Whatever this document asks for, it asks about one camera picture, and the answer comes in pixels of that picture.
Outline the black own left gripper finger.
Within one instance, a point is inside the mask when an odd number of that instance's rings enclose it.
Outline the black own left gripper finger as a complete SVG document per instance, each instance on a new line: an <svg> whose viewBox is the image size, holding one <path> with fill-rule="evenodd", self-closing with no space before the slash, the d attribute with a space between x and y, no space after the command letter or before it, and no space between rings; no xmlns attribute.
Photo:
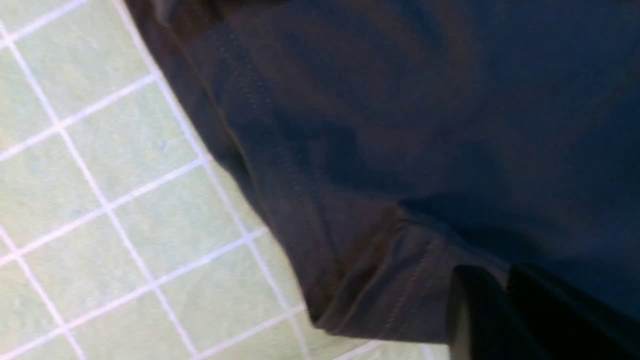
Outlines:
<svg viewBox="0 0 640 360"><path fill-rule="evenodd" d="M502 286L487 269L455 267L446 314L452 360L637 360L639 322L533 265Z"/></svg>

